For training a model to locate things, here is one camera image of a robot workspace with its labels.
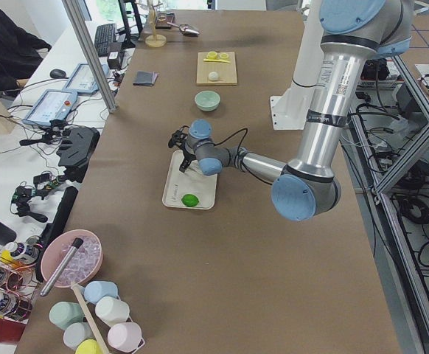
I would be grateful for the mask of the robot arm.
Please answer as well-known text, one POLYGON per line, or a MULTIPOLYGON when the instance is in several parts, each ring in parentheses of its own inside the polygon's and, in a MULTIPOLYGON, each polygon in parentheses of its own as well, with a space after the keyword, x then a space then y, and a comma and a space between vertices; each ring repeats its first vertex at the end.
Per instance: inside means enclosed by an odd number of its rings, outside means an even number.
POLYGON ((187 132, 176 130, 168 142, 169 148, 183 151, 179 170, 184 172, 197 161, 205 176, 224 167, 261 176, 272 184, 276 211, 291 221, 332 209, 341 197, 332 159, 364 64, 408 49, 413 12, 412 1, 323 1, 316 19, 323 30, 324 59, 296 157, 283 164, 243 147, 218 147, 211 138, 211 125, 197 119, 187 132))

